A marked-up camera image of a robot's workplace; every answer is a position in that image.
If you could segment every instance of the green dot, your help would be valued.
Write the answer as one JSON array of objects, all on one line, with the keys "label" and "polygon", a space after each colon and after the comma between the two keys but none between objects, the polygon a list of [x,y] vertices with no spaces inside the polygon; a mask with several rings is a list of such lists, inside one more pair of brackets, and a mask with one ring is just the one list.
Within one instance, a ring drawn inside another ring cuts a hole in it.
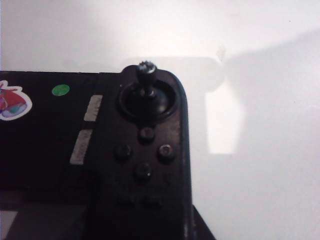
[{"label": "green dot", "polygon": [[70,87],[66,84],[60,84],[52,88],[52,94],[55,96],[66,95],[70,91]]}]

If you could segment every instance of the black controller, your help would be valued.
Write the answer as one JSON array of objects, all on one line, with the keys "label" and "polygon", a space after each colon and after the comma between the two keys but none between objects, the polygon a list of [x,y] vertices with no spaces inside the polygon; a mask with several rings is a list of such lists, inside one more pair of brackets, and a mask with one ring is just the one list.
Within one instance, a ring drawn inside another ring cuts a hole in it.
[{"label": "black controller", "polygon": [[0,72],[1,194],[87,204],[84,240],[214,240],[192,205],[188,132],[180,81],[148,61]]}]

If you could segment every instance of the thumbstick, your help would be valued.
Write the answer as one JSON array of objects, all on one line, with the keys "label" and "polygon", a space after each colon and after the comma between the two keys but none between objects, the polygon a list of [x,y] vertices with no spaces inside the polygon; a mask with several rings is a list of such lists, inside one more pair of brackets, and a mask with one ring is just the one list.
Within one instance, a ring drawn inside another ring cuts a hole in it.
[{"label": "thumbstick", "polygon": [[157,81],[156,71],[157,66],[151,61],[143,61],[137,66],[136,74],[138,81],[142,86],[139,93],[141,97],[154,98],[156,96],[156,90],[153,87]]}]

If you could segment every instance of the black button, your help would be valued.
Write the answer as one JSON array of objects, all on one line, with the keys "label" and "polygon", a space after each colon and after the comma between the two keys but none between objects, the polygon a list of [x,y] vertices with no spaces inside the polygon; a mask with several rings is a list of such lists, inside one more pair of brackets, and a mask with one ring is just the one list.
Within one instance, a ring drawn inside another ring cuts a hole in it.
[{"label": "black button", "polygon": [[146,196],[142,203],[147,208],[161,208],[164,205],[160,196]]},{"label": "black button", "polygon": [[175,158],[175,151],[169,144],[161,145],[157,151],[160,161],[170,163]]},{"label": "black button", "polygon": [[129,194],[119,194],[116,202],[121,206],[133,206],[135,204],[135,196]]},{"label": "black button", "polygon": [[131,157],[133,151],[129,145],[119,144],[114,147],[113,153],[114,153],[114,157],[118,161],[125,162]]},{"label": "black button", "polygon": [[143,127],[139,130],[138,138],[144,143],[150,143],[155,139],[155,131],[151,127]]},{"label": "black button", "polygon": [[135,179],[139,182],[146,182],[150,179],[152,169],[149,163],[141,162],[134,168]]}]

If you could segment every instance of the white wall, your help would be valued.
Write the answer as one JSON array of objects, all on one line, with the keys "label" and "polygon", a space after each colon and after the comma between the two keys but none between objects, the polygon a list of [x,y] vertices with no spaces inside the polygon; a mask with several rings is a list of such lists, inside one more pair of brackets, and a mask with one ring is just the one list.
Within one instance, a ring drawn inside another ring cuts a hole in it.
[{"label": "white wall", "polygon": [[320,239],[320,1],[1,2],[2,70],[145,59],[185,87],[193,199],[216,238]]}]

